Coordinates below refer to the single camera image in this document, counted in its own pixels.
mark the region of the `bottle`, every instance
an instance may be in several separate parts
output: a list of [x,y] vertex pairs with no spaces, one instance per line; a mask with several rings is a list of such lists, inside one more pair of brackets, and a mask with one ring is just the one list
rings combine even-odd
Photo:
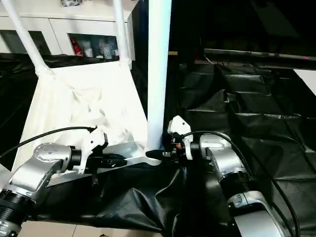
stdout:
[[112,47],[111,47],[110,44],[105,43],[105,44],[103,45],[103,50],[102,50],[102,52],[103,52],[103,55],[104,55],[104,58],[105,58],[105,59],[113,59],[113,56],[112,56]]
[[117,60],[119,60],[119,50],[118,49],[115,50],[115,57]]
[[117,40],[115,37],[109,37],[108,44],[111,45],[112,56],[115,57],[115,50],[117,49]]
[[91,47],[91,42],[89,40],[83,40],[82,42],[83,51],[86,57],[92,58],[93,57],[93,51]]
[[79,45],[78,45],[76,39],[75,39],[74,37],[71,37],[71,38],[70,38],[70,41],[71,41],[71,44],[73,45],[73,49],[74,49],[75,55],[82,57],[82,56],[83,56],[82,50],[81,50],[81,48],[79,47]]
[[99,39],[99,48],[100,48],[100,53],[101,53],[101,55],[104,55],[104,53],[103,53],[103,47],[104,47],[104,45],[105,45],[104,39],[103,39],[103,38]]

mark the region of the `black tablecloth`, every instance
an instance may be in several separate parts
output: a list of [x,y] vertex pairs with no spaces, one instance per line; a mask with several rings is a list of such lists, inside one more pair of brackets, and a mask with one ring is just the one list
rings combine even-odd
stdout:
[[[50,67],[103,62],[47,56]],[[134,66],[135,85],[146,109],[147,80]],[[27,55],[0,54],[2,113],[0,152],[19,142],[37,83]],[[292,70],[194,65],[167,79],[165,125],[181,115],[195,130],[230,135],[250,163],[260,190],[292,223],[279,193],[254,161],[278,181],[301,224],[316,236],[316,97]],[[12,167],[15,154],[1,163]],[[161,232],[165,236],[230,236],[229,215],[216,178],[205,167],[146,164],[99,175],[100,189],[83,178],[46,189],[33,219]]]

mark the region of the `glass cabinet door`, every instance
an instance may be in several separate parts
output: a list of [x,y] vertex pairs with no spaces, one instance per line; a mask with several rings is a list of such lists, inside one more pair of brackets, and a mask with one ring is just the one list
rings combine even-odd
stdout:
[[[48,19],[21,17],[21,20],[41,54],[62,54]],[[0,52],[26,53],[13,22],[7,16],[0,17]]]
[[[51,54],[41,31],[29,31],[40,54]],[[0,30],[2,40],[11,53],[27,53],[18,34],[14,30]]]

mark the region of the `black cable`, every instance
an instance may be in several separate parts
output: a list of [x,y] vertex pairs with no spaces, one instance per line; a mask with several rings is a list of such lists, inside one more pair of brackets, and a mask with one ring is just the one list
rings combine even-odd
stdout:
[[[240,157],[240,159],[242,160],[242,162],[245,162],[244,165],[247,166],[246,169],[248,168],[249,171],[250,168],[249,168],[249,165],[247,164],[246,162],[246,159],[245,157],[243,156],[243,154],[241,153],[240,149],[237,147],[237,145],[232,142],[229,138],[225,137],[223,134],[221,133],[218,133],[218,132],[214,132],[214,131],[195,131],[195,132],[189,132],[189,133],[186,133],[186,134],[183,134],[181,135],[182,138],[184,137],[187,137],[187,136],[190,136],[190,135],[194,135],[194,134],[214,134],[214,135],[217,135],[221,138],[223,138],[224,140],[226,140],[227,142],[229,142],[231,144],[231,146],[233,147],[233,149],[235,150],[235,152],[238,152],[238,155]],[[281,197],[283,198],[287,208],[289,209],[291,215],[292,215],[292,218],[293,218],[293,221],[294,221],[294,226],[295,226],[295,236],[296,237],[300,237],[300,224],[299,224],[299,220],[297,218],[297,215],[294,211],[294,208],[292,207],[290,201],[288,200],[287,196],[285,195],[285,193],[283,192],[282,188],[280,187],[280,185],[277,183],[277,181],[270,175],[270,173],[267,171],[267,169],[265,168],[265,166],[262,164],[262,162],[260,161],[259,158],[257,158],[255,155],[253,155],[253,157],[255,158],[255,160],[258,162],[260,168],[263,170],[263,172],[265,173],[265,175],[271,180],[271,182],[273,183],[273,185],[275,186],[275,188],[278,190],[278,192],[280,193]],[[286,226],[290,227],[290,224],[288,222],[288,220],[286,218],[285,219],[285,224]]]
[[32,137],[28,140],[25,140],[24,142],[21,142],[20,144],[10,148],[9,150],[3,152],[1,155],[0,155],[0,158],[2,158],[3,156],[7,155],[8,153],[14,151],[15,149],[18,149],[19,147],[22,147],[30,142],[33,142],[41,137],[45,137],[45,136],[48,136],[50,134],[53,134],[53,133],[57,133],[57,132],[62,132],[62,131],[67,131],[67,130],[81,130],[81,129],[85,129],[85,130],[88,130],[89,132],[92,132],[95,130],[94,127],[64,127],[64,128],[59,128],[59,129],[56,129],[56,130],[52,130],[52,131],[49,131],[49,132],[46,132],[46,133],[43,133],[43,134],[40,134],[38,136],[35,136],[35,137]]
[[290,223],[288,222],[288,220],[286,219],[285,215],[283,214],[283,212],[280,210],[280,208],[273,202],[272,203],[272,208],[278,213],[278,215],[281,217],[282,221],[285,223],[288,231],[290,232],[290,235],[292,237],[295,236],[295,233],[290,225]]

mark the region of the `white fabric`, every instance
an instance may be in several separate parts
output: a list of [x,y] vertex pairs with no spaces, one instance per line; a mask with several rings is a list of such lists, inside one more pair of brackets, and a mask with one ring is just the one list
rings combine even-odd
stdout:
[[[39,75],[21,141],[68,126],[99,126],[109,146],[129,141],[146,144],[147,121],[129,66],[119,62],[52,69]],[[43,142],[78,146],[88,132],[65,131],[18,150],[15,170]]]

